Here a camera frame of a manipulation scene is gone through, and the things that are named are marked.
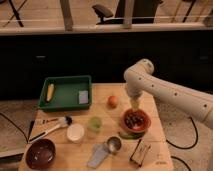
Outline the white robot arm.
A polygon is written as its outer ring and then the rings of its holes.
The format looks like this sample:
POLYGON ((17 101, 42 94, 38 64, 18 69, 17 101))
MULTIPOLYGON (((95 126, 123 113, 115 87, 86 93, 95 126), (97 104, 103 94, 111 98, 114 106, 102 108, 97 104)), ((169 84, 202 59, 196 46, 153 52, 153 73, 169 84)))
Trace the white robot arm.
POLYGON ((148 59, 142 59, 125 70, 125 89, 134 110, 139 108, 139 98, 146 91, 213 130, 213 95, 158 79, 153 72, 154 65, 148 59))

